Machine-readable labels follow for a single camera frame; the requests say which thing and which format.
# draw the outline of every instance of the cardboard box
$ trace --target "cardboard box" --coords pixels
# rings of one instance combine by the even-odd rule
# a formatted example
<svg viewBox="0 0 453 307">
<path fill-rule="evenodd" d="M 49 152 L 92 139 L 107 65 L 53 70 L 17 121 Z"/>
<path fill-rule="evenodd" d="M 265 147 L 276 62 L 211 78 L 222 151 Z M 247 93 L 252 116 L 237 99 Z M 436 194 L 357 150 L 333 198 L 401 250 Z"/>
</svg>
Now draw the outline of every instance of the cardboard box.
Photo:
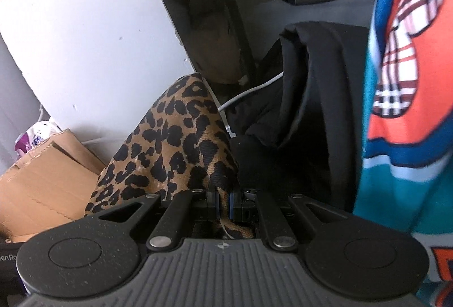
<svg viewBox="0 0 453 307">
<path fill-rule="evenodd" d="M 0 177 L 0 232 L 24 242 L 82 218 L 104 167 L 71 131 L 51 136 Z"/>
</svg>

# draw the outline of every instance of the leopard print fabric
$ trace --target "leopard print fabric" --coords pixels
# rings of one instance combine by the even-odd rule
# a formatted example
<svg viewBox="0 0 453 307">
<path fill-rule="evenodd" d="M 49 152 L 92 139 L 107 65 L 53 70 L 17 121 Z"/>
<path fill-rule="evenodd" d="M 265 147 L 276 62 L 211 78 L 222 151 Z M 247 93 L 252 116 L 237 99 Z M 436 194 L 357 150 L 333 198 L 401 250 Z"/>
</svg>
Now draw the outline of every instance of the leopard print fabric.
<svg viewBox="0 0 453 307">
<path fill-rule="evenodd" d="M 166 201 L 180 191 L 214 186 L 226 236 L 252 238 L 251 229 L 228 219 L 228 193 L 237 185 L 225 126 L 196 73 L 180 78 L 153 104 L 99 175 L 85 212 L 147 193 L 159 193 Z"/>
</svg>

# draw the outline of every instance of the black fabric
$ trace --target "black fabric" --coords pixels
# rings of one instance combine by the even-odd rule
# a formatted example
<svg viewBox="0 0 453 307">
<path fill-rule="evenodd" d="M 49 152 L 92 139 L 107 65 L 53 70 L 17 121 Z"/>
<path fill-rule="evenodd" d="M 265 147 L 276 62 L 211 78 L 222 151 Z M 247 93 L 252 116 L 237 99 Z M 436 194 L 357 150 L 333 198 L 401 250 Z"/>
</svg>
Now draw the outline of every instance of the black fabric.
<svg viewBox="0 0 453 307">
<path fill-rule="evenodd" d="M 246 154 L 233 144 L 241 186 L 253 186 L 254 180 L 245 175 L 241 181 L 241 172 L 259 171 L 268 186 L 261 177 L 274 180 L 277 172 L 320 201 L 326 202 L 328 188 L 327 202 L 352 210 L 361 162 L 367 35 L 366 28 L 327 22 L 287 27 L 280 38 L 284 77 L 226 112 L 232 131 L 255 138 L 254 146 L 243 145 Z M 257 145 L 270 150 L 266 158 L 273 156 L 275 165 L 269 159 L 256 162 L 253 150 L 262 156 Z"/>
</svg>

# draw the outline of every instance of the white cord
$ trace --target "white cord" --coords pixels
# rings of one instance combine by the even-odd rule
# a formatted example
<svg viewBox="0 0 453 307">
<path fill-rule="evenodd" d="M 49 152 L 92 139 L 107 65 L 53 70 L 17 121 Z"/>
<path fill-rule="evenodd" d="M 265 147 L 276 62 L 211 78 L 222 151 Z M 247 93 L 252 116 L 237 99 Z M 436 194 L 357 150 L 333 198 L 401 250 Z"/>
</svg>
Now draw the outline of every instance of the white cord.
<svg viewBox="0 0 453 307">
<path fill-rule="evenodd" d="M 85 142 L 82 142 L 82 145 L 94 145 L 96 143 L 104 143 L 104 142 L 123 142 L 125 140 L 124 137 L 100 137 L 100 138 L 95 138 L 93 140 L 86 140 Z"/>
<path fill-rule="evenodd" d="M 224 103 L 223 105 L 219 106 L 219 112 L 221 112 L 222 110 L 225 110 L 226 108 L 228 108 L 231 104 L 234 104 L 237 100 L 240 100 L 242 99 L 244 96 L 247 96 L 249 94 L 251 94 L 252 92 L 255 92 L 255 91 L 258 91 L 258 90 L 261 90 L 262 88 L 264 87 L 267 87 L 269 86 L 270 84 L 273 84 L 276 80 L 280 79 L 283 77 L 283 72 L 276 75 L 275 77 L 273 77 L 271 80 L 263 83 L 263 84 L 260 84 L 259 86 L 256 86 L 256 87 L 253 87 L 251 88 L 250 90 L 247 90 L 247 91 L 244 91 L 242 93 L 240 93 L 239 95 L 233 97 L 231 100 L 228 100 L 226 103 Z"/>
</svg>

